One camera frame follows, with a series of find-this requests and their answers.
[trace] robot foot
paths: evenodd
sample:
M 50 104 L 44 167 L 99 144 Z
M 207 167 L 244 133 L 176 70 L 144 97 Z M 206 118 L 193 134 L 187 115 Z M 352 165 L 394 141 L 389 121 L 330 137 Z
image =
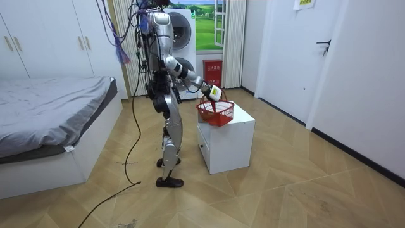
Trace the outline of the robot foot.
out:
M 177 162 L 176 162 L 176 165 L 180 164 L 181 162 L 182 162 L 181 159 L 178 158 Z M 164 165 L 165 164 L 163 164 L 163 159 L 162 158 L 158 159 L 158 161 L 156 162 L 156 166 L 158 168 L 164 167 Z
M 184 181 L 182 179 L 176 179 L 173 177 L 167 177 L 166 180 L 163 180 L 159 177 L 156 180 L 156 187 L 182 187 L 184 185 Z

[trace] curtain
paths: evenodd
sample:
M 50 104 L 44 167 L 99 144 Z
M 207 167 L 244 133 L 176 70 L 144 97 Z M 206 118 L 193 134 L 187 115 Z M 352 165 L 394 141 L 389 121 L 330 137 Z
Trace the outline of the curtain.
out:
M 235 88 L 242 82 L 246 0 L 228 0 L 226 7 L 222 86 Z
M 118 28 L 118 33 L 120 36 L 122 36 L 127 29 L 128 25 L 128 16 L 127 16 L 127 10 L 128 7 L 131 5 L 131 0 L 113 0 L 114 2 L 114 8 L 115 8 L 115 15 L 116 15 L 116 21 L 117 25 L 116 27 Z M 128 73 L 128 81 L 129 81 L 129 86 L 131 89 L 131 95 L 134 95 L 135 88 L 137 85 L 138 81 L 138 59 L 137 59 L 137 45 L 135 42 L 135 28 L 130 27 L 128 31 L 127 38 L 124 40 L 122 43 L 122 48 L 128 55 L 128 57 L 131 59 L 131 63 L 126 64 L 125 67 L 127 68 L 127 73 Z M 138 85 L 138 90 L 136 93 L 136 96 L 140 95 L 146 95 L 147 92 L 145 90 L 145 78 L 141 77 Z

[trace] red box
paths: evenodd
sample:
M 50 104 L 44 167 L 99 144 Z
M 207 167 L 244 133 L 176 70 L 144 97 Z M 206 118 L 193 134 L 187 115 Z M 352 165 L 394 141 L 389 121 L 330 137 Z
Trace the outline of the red box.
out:
M 222 60 L 203 60 L 204 63 L 204 80 L 219 88 L 222 83 Z

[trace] white cabinet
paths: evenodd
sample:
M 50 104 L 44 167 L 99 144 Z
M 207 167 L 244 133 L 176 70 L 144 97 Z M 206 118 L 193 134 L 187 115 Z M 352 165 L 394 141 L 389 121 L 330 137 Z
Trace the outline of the white cabinet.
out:
M 16 46 L 0 17 L 0 79 L 29 79 Z
M 249 166 L 255 122 L 237 104 L 234 119 L 222 127 L 198 116 L 198 144 L 210 174 Z
M 116 55 L 116 48 L 108 41 L 108 39 L 110 39 L 110 41 L 114 44 L 114 36 L 106 24 L 108 35 L 107 39 L 96 1 L 73 0 L 73 4 L 75 5 L 77 19 L 82 30 L 82 35 L 94 75 L 96 77 L 114 77 L 120 90 L 119 93 L 121 98 L 127 99 L 122 68 Z
M 0 16 L 0 79 L 108 76 L 128 98 L 95 0 L 0 0 Z
M 71 1 L 0 0 L 0 13 L 31 79 L 94 76 Z

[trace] baseboard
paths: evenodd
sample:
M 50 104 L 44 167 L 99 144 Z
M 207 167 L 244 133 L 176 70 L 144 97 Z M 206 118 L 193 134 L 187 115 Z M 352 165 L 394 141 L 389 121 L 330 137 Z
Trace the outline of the baseboard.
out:
M 246 87 L 241 86 L 241 89 L 245 90 L 247 93 L 249 93 L 250 95 L 254 96 L 254 92 L 250 91 L 249 89 L 246 89 Z
M 386 178 L 394 181 L 395 183 L 397 183 L 400 186 L 405 188 L 405 179 L 403 179 L 402 177 L 400 177 L 397 174 L 391 172 L 390 170 L 387 170 L 386 168 L 379 165 L 375 161 L 367 158 L 366 156 L 362 155 L 361 153 L 353 150 L 352 148 L 346 146 L 345 144 L 342 144 L 338 140 L 328 136 L 327 134 L 323 133 L 322 131 L 320 131 L 320 130 L 314 128 L 314 127 L 312 128 L 312 132 L 314 132 L 316 135 L 318 135 L 322 139 L 330 142 L 331 144 L 333 144 L 337 148 L 341 149 L 342 151 L 346 152 L 347 154 L 351 155 L 355 159 L 363 162 L 364 164 L 366 164 L 367 166 L 369 166 L 373 170 L 375 170 L 375 171 L 379 172 L 380 174 L 384 175 Z
M 305 127 L 305 123 L 304 123 L 304 122 L 302 122 L 302 121 L 300 121 L 300 120 L 299 120 L 299 119 L 297 119 L 296 117 L 293 117 L 292 115 L 290 115 L 290 114 L 286 113 L 286 112 L 285 112 L 285 111 L 283 111 L 281 108 L 279 108 L 279 107 L 275 106 L 274 104 L 271 104 L 270 102 L 268 102 L 268 101 L 264 100 L 263 98 L 259 98 L 259 99 L 260 99 L 262 102 L 264 102 L 264 103 L 266 103 L 266 104 L 270 105 L 271 107 L 273 107 L 273 108 L 277 109 L 277 111 L 279 111 L 280 113 L 283 113 L 284 115 L 286 115 L 286 116 L 290 117 L 291 119 L 295 120 L 297 123 L 299 123 L 299 124 L 301 124 L 302 126 L 304 126 L 304 127 Z

